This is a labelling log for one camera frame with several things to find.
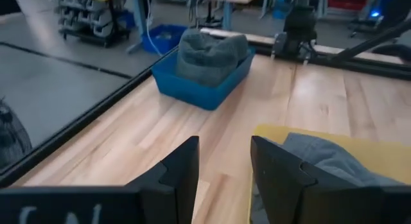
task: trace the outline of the white cable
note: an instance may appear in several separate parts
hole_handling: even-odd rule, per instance
[[[147,37],[148,40],[150,41],[150,44],[153,46],[155,52],[157,52],[157,54],[162,57],[161,52],[159,51],[159,49],[155,46],[155,44],[152,41],[152,38],[150,36],[150,30],[148,29],[148,19],[151,17],[152,15],[152,11],[151,11],[151,3],[150,0],[147,0],[147,5],[148,5],[148,13],[147,13],[147,18],[146,18],[146,29],[147,29]]]

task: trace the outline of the gray floor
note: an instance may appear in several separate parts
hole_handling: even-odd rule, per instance
[[[24,15],[0,19],[0,41],[28,49],[61,56],[136,75],[158,59],[157,55],[139,50],[127,55],[125,49],[138,42],[135,33],[130,40],[104,49],[76,39],[64,41],[58,34],[57,16],[48,0],[18,0]],[[132,9],[132,0],[127,7]],[[171,4],[153,6],[154,24],[189,24],[186,7]],[[272,36],[281,31],[283,22],[267,15],[258,20],[259,11],[236,11],[232,17],[235,31]],[[365,40],[347,38],[345,24],[318,22],[319,44],[351,47]],[[411,34],[401,42],[411,45]],[[0,47],[0,98],[15,110],[26,127],[34,146],[61,129],[76,116],[110,94],[126,80],[57,60]]]

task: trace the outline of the robot workstation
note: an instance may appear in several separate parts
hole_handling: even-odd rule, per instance
[[[213,62],[237,68],[223,83],[172,71],[194,69],[183,37],[4,170],[3,223],[410,223],[411,66],[366,51],[411,20],[338,49],[310,0],[287,1],[275,37],[186,31],[201,51],[246,44]]]

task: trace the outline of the gray fabric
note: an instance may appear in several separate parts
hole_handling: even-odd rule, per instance
[[[247,56],[247,51],[244,35],[216,40],[198,30],[188,29],[180,40],[176,75],[217,87]]]
[[[319,137],[290,133],[283,148],[300,159],[358,186],[401,185],[391,178],[370,172],[343,147]]]

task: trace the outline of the wooden table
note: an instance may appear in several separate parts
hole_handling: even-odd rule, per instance
[[[193,223],[246,223],[250,136],[261,123],[411,144],[411,83],[256,55],[208,112],[159,94],[151,77],[15,184],[123,185],[199,135]]]

